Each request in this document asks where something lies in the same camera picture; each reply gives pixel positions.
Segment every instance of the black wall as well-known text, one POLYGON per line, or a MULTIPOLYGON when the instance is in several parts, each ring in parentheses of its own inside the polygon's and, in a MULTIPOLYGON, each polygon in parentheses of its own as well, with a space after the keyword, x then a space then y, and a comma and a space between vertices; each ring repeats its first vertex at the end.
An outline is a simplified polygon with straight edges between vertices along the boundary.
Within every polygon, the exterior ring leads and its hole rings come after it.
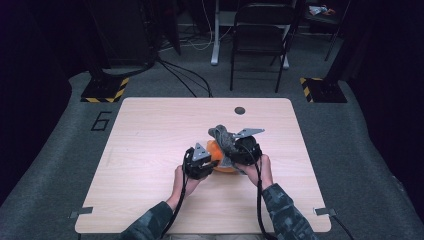
POLYGON ((413 2, 382 1, 361 67, 349 81, 368 131, 424 220, 424 15, 413 2))
POLYGON ((0 6, 0 203, 49 137, 71 94, 58 58, 23 1, 0 6))

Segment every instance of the table leg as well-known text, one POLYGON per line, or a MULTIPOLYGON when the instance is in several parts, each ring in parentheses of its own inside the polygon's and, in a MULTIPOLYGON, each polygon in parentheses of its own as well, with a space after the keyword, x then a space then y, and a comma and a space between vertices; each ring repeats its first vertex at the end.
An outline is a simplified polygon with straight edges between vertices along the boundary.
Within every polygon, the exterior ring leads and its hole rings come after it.
POLYGON ((211 65, 212 66, 218 65, 218 58, 219 58, 219 0, 216 0, 216 4, 215 4, 215 41, 214 41, 213 50, 212 50, 212 59, 211 59, 211 65))

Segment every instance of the camouflage sleeve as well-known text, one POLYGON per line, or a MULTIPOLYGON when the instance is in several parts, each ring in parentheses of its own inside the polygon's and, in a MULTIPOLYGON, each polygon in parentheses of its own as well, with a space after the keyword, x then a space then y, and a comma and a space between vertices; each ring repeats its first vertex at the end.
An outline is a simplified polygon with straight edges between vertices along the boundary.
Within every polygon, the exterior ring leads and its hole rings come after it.
POLYGON ((279 240, 318 239, 308 220, 278 184, 269 186, 262 195, 279 240))
POLYGON ((120 237, 122 240, 159 239, 172 214, 169 205, 166 202, 160 202, 133 222, 121 233, 120 237))

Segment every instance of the table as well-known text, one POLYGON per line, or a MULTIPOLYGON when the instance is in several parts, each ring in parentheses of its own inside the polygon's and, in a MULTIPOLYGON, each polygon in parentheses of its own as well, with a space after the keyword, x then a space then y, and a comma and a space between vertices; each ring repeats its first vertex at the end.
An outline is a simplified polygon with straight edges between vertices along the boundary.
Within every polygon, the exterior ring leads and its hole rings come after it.
MULTIPOLYGON (((293 0, 292 6, 296 6, 297 0, 293 0)), ((212 58, 211 58, 211 65, 216 66, 218 65, 218 59, 219 59, 219 47, 220 47, 220 26, 233 26, 234 25, 234 17, 236 13, 235 12, 229 12, 229 11, 220 11, 219 8, 219 0, 215 1, 215 37, 214 37, 214 44, 212 49, 212 58)), ((286 34, 289 31, 289 27, 287 26, 281 26, 281 28, 284 28, 283 36, 286 36, 286 34)), ((284 64, 283 69, 288 69, 290 67, 289 61, 287 59, 287 56, 284 58, 284 64)))
MULTIPOLYGON (((263 128, 255 135, 270 156, 274 182, 294 199, 316 232, 331 228, 291 102, 282 98, 127 98, 112 128, 83 207, 78 233, 119 233, 166 200, 185 151, 206 147, 208 129, 263 128), (245 113, 235 113, 243 107, 245 113)), ((262 201, 265 229, 273 232, 262 201)), ((245 175, 213 172, 183 202, 170 234, 260 233, 256 187, 245 175)))

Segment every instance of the desk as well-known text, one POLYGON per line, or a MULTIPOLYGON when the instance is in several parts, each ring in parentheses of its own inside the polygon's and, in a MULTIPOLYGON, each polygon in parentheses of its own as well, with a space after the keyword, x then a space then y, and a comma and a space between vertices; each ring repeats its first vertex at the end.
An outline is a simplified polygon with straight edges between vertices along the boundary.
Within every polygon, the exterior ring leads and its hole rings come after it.
MULTIPOLYGON (((293 7, 296 6, 296 2, 297 2, 297 0, 293 0, 293 2, 292 2, 293 7)), ((213 50, 212 50, 212 58, 211 58, 211 65, 213 65, 213 66, 218 65, 218 59, 219 59, 219 45, 220 45, 219 27, 220 26, 233 26, 235 15, 236 15, 235 12, 228 12, 228 11, 222 11, 221 12, 220 9, 219 9, 219 0, 215 1, 215 39, 214 39, 213 50)), ((284 37, 288 33, 289 28, 287 26, 285 26, 285 27, 282 26, 282 28, 284 28, 284 34, 283 34, 283 37, 284 37)), ((284 69, 289 68, 289 61, 287 59, 287 55, 284 58, 283 68, 284 69)))
MULTIPOLYGON (((270 156, 274 182, 314 231, 330 230, 328 216, 313 213, 325 204, 291 102, 282 98, 125 99, 83 205, 93 211, 78 217, 75 230, 119 233, 166 200, 185 151, 196 142, 206 147, 208 129, 218 124, 230 132, 264 128, 255 138, 270 156)), ((265 229, 273 232, 262 204, 265 229)), ((259 234, 256 187, 245 175, 213 172, 184 200, 168 233, 259 234)))

